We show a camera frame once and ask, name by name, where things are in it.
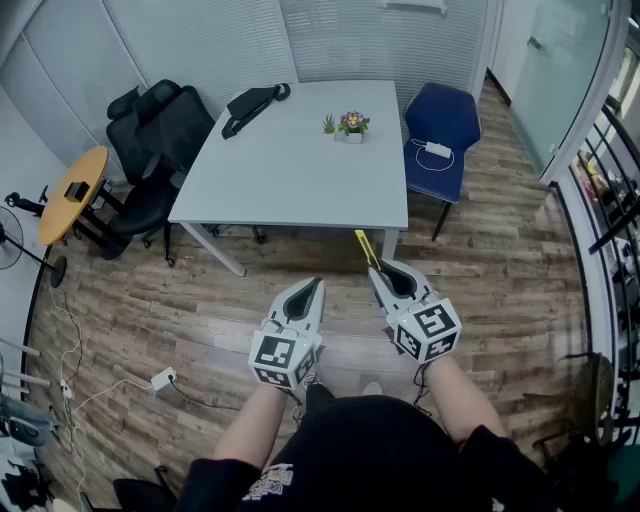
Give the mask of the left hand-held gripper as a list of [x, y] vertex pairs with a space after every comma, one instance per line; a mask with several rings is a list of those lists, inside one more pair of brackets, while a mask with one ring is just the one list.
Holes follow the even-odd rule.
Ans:
[[301, 385], [319, 360], [324, 302], [322, 278], [298, 281], [276, 296], [249, 352], [248, 364], [259, 383], [280, 389]]

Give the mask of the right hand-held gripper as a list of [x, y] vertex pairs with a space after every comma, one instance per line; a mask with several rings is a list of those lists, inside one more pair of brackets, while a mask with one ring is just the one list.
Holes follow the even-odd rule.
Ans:
[[368, 279], [386, 312], [391, 343], [416, 363], [429, 363], [456, 348], [461, 322], [450, 300], [432, 292], [426, 277], [398, 260], [383, 259]]

